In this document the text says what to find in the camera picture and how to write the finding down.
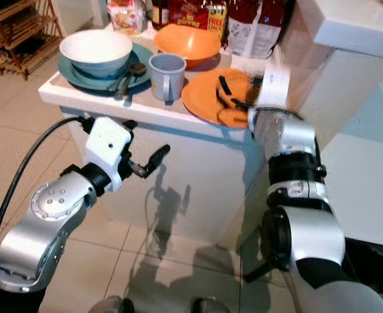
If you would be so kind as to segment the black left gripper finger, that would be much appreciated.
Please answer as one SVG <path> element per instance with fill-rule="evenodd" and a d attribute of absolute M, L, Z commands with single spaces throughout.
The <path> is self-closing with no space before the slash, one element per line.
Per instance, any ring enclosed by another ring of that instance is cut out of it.
<path fill-rule="evenodd" d="M 170 150 L 170 144 L 164 144 L 161 148 L 153 152 L 153 154 L 149 158 L 149 161 L 147 161 L 146 171 L 153 172 L 157 170 L 158 167 L 161 166 L 162 160 L 170 152 Z"/>

